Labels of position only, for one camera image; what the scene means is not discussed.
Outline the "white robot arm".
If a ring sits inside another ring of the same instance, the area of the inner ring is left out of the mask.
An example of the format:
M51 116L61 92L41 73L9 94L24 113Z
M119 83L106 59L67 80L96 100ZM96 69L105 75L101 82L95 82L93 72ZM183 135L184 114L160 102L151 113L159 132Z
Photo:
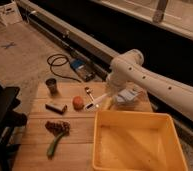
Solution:
M143 63L138 49L113 58L106 78L110 91L119 92L133 82L193 121L193 87L151 72L142 67Z

